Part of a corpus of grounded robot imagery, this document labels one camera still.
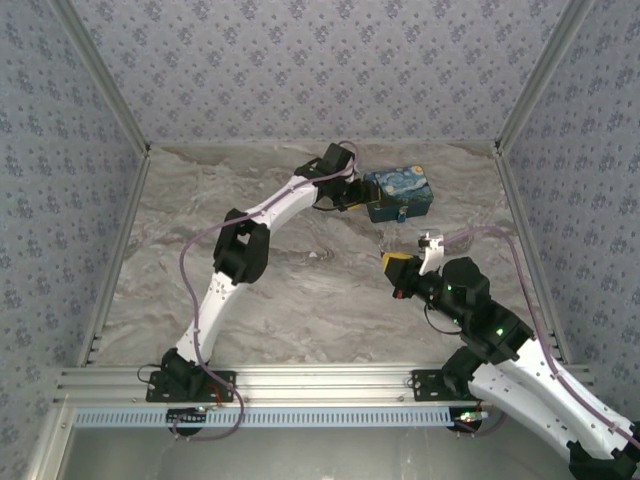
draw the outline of blue floral wallpaper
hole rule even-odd
[[[495,138],[566,0],[75,0],[150,142]]]
[[[640,4],[595,3],[508,154],[576,362],[640,418]]]
[[[137,167],[44,0],[0,2],[0,478],[73,365]]]

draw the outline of gray marble floor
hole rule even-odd
[[[267,198],[293,168],[325,148],[153,148],[96,363],[154,362],[173,346],[192,318],[178,272],[184,242],[230,208],[246,209]],[[451,235],[497,224],[515,236],[494,160],[447,144],[365,144],[361,150],[362,171],[421,165],[435,195],[428,216],[372,224],[364,208],[298,214],[272,238],[265,274],[226,319],[214,348],[216,363],[444,361],[461,345],[429,328],[419,300],[391,298],[380,251],[417,253],[418,234],[429,227]],[[194,246],[187,257],[201,296],[212,273],[215,240],[213,235]],[[491,279],[494,298],[531,323],[502,240],[478,236],[446,255],[474,258]],[[443,329],[455,328],[437,314],[432,319]]]

